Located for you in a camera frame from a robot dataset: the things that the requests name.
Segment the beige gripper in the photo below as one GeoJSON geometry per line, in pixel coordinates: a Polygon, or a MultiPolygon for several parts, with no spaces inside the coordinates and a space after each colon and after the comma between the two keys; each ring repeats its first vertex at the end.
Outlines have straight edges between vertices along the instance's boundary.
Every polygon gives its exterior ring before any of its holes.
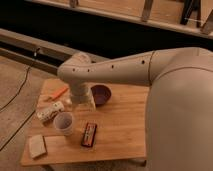
{"type": "Polygon", "coordinates": [[[81,106],[89,111],[95,111],[96,105],[92,100],[91,89],[86,83],[70,84],[70,99],[75,104],[81,106]]]}

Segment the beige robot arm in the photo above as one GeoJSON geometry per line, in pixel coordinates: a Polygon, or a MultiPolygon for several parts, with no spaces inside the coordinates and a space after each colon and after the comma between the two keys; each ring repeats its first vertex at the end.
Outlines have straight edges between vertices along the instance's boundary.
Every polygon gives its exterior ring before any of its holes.
{"type": "Polygon", "coordinates": [[[98,63],[79,52],[57,75],[74,104],[90,100],[88,82],[148,86],[148,171],[213,171],[213,51],[154,50],[98,63]]]}

